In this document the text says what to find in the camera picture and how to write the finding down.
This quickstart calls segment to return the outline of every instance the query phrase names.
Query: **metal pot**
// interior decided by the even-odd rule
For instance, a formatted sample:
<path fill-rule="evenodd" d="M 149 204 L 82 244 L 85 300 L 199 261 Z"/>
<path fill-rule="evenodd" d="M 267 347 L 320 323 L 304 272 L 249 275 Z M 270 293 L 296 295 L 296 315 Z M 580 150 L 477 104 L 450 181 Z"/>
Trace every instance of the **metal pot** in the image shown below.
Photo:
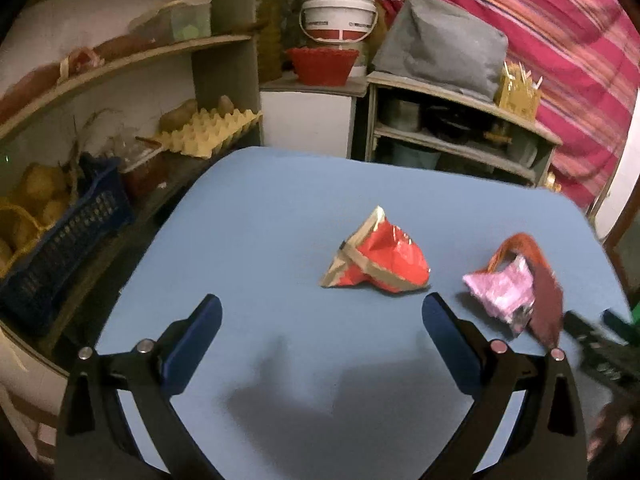
<path fill-rule="evenodd" d="M 422 130 L 420 105 L 411 101 L 390 98 L 381 103 L 380 122 L 396 130 L 417 133 Z"/>

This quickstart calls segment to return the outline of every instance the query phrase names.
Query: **egg carton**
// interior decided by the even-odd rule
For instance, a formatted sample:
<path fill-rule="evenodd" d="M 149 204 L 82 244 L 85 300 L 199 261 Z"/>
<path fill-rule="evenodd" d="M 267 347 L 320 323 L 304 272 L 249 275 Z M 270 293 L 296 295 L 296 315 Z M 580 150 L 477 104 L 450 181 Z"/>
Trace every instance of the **egg carton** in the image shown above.
<path fill-rule="evenodd" d="M 221 117 L 215 108 L 210 112 L 203 108 L 180 130 L 161 132 L 153 138 L 171 152 L 211 158 L 242 137 L 261 117 L 262 112 L 241 112 L 237 108 Z"/>

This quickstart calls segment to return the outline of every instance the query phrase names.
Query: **table surface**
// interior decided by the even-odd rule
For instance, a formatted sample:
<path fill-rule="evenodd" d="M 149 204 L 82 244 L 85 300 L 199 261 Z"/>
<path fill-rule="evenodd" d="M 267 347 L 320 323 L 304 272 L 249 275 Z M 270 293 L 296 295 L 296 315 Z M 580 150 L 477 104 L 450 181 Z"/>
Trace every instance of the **table surface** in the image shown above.
<path fill-rule="evenodd" d="M 431 290 L 487 339 L 505 338 L 465 291 L 462 275 L 515 232 L 533 235 L 564 289 L 564 308 L 596 320 L 629 317 L 625 298 L 581 212 L 546 189 L 455 174 L 248 148 L 214 165 L 158 233 L 97 345 L 100 353 L 157 338 L 205 294 L 222 328 L 178 415 L 229 480 L 415 480 L 471 405 L 427 335 L 424 292 L 324 289 L 340 245 L 380 204 L 432 269 Z M 510 341 L 542 354 L 528 334 Z M 577 365 L 577 346 L 561 346 Z M 576 372 L 588 426 L 609 400 Z M 132 397 L 121 395 L 145 459 L 162 466 Z M 522 400 L 514 394 L 481 466 L 494 463 Z"/>

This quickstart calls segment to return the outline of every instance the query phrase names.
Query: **shelving unit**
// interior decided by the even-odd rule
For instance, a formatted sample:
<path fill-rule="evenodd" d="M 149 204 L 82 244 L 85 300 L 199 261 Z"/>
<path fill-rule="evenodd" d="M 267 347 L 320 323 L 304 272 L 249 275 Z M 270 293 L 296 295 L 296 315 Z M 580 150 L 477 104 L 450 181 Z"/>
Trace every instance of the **shelving unit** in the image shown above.
<path fill-rule="evenodd" d="M 91 70 L 90 72 L 79 74 L 45 92 L 11 117 L 7 122 L 0 124 L 0 143 L 11 141 L 29 124 L 37 120 L 48 110 L 51 110 L 54 106 L 127 70 L 138 68 L 167 56 L 196 52 L 198 50 L 219 47 L 230 43 L 249 41 L 250 39 L 251 36 L 238 34 L 182 41 L 168 46 L 145 50 L 133 56 L 123 57 Z"/>
<path fill-rule="evenodd" d="M 529 168 L 525 168 L 523 165 L 518 164 L 517 162 L 513 162 L 512 160 L 504 158 L 503 156 L 494 155 L 493 153 L 480 150 L 479 148 L 465 146 L 464 144 L 453 144 L 452 142 L 447 142 L 446 140 L 439 139 L 438 137 L 435 137 L 428 132 L 421 132 L 417 134 L 411 132 L 402 132 L 401 130 L 396 130 L 394 128 L 390 128 L 389 126 L 385 126 L 384 124 L 378 123 L 376 125 L 376 129 L 374 130 L 374 138 L 378 139 L 380 137 L 404 140 L 405 142 L 418 144 L 419 146 L 431 148 L 432 150 L 437 150 L 439 152 L 463 156 L 464 158 L 468 158 L 469 160 L 482 162 L 483 164 L 493 166 L 494 168 L 499 168 L 501 170 L 508 171 L 509 173 L 513 173 L 514 175 L 521 176 L 522 178 L 529 180 L 532 184 L 535 184 L 536 181 L 535 171 L 530 170 Z"/>
<path fill-rule="evenodd" d="M 425 148 L 431 148 L 439 152 L 450 153 L 468 160 L 480 162 L 507 171 L 523 179 L 523 184 L 528 186 L 540 186 L 551 164 L 551 157 L 556 146 L 562 145 L 562 140 L 542 124 L 517 116 L 508 110 L 498 108 L 491 102 L 481 101 L 471 96 L 454 92 L 439 86 L 400 77 L 383 72 L 373 72 L 367 76 L 369 82 L 369 119 L 367 123 L 367 147 L 366 161 L 373 161 L 378 140 L 381 137 L 410 142 Z M 428 130 L 419 133 L 402 132 L 390 128 L 378 121 L 378 93 L 379 88 L 401 89 L 424 94 L 432 98 L 464 105 L 475 110 L 490 114 L 506 124 L 506 131 L 513 137 L 513 143 L 533 143 L 537 149 L 535 159 L 530 168 L 517 161 L 511 160 L 506 154 L 492 153 L 490 149 L 484 150 L 477 144 L 454 144 L 431 135 Z"/>
<path fill-rule="evenodd" d="M 215 13 L 216 29 L 250 30 L 250 26 L 255 23 L 255 3 L 256 0 L 212 0 L 211 9 L 212 13 Z M 178 54 L 191 56 L 195 97 L 200 107 L 213 108 L 220 96 L 227 95 L 237 108 L 251 109 L 256 113 L 259 111 L 255 39 L 249 34 L 227 34 L 151 49 L 71 78 L 46 92 L 5 124 L 0 125 L 0 144 L 14 139 L 28 124 L 42 117 L 45 111 L 91 86 L 144 64 Z M 259 124 L 245 133 L 233 148 L 261 143 L 262 128 Z M 136 219 L 133 224 L 102 240 L 82 262 L 66 284 L 63 303 L 49 333 L 39 340 L 34 340 L 29 334 L 22 333 L 18 327 L 10 326 L 9 332 L 15 334 L 14 341 L 21 346 L 24 346 L 24 342 L 31 344 L 30 352 L 39 355 L 43 362 L 50 365 L 48 358 L 55 356 L 54 348 L 60 337 L 74 315 L 84 306 L 83 303 L 100 277 L 104 276 L 112 263 L 145 232 L 149 222 L 162 206 L 179 198 L 215 160 L 224 155 L 225 153 L 220 153 L 211 160 L 201 160 L 165 153 L 163 156 L 166 156 L 169 163 L 166 186 L 156 189 L 141 203 L 135 205 Z"/>

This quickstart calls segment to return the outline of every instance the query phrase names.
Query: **blue gripper pad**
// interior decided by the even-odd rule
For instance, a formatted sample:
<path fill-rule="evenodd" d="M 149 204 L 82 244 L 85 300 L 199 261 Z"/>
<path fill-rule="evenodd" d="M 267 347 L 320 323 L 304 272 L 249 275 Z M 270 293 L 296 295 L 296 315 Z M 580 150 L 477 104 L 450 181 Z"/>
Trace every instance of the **blue gripper pad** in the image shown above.
<path fill-rule="evenodd" d="M 422 302 L 422 322 L 458 389 L 475 396 L 481 390 L 481 363 L 456 325 L 456 317 L 436 292 Z"/>
<path fill-rule="evenodd" d="M 222 325 L 222 304 L 207 294 L 187 318 L 169 325 L 158 340 L 161 389 L 167 397 L 181 394 Z"/>

